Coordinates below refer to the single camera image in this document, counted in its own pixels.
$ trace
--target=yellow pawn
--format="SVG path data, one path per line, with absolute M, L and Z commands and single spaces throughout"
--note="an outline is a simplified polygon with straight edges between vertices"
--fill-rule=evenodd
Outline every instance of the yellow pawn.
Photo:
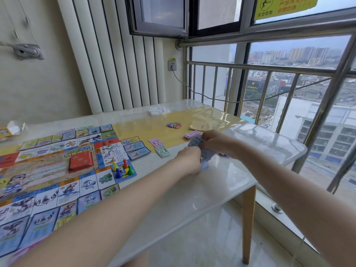
M 114 161 L 113 162 L 113 172 L 116 172 L 116 169 L 118 169 L 117 163 Z

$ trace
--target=wooden table leg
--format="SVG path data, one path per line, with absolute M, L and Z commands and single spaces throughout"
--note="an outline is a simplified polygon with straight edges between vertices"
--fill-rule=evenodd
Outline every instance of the wooden table leg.
M 243 192 L 243 263 L 250 263 L 253 217 L 255 214 L 256 186 Z

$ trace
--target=person's leg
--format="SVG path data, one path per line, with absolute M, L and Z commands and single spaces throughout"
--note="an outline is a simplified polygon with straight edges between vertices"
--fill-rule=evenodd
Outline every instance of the person's leg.
M 145 251 L 121 267 L 149 267 L 149 252 Z

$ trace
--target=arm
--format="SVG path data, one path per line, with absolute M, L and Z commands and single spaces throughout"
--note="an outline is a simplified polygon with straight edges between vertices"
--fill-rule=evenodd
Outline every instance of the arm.
M 200 166 L 200 149 L 184 148 L 173 160 L 60 227 L 13 266 L 107 266 L 154 203 Z
M 332 194 L 256 148 L 219 131 L 203 133 L 202 148 L 240 160 L 331 266 L 356 262 L 356 212 Z

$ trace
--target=green pawn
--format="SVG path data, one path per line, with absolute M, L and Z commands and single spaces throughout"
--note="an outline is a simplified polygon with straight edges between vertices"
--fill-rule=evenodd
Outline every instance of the green pawn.
M 128 175 L 133 175 L 135 173 L 135 171 L 132 169 L 131 165 L 128 166 L 128 171 L 127 174 Z

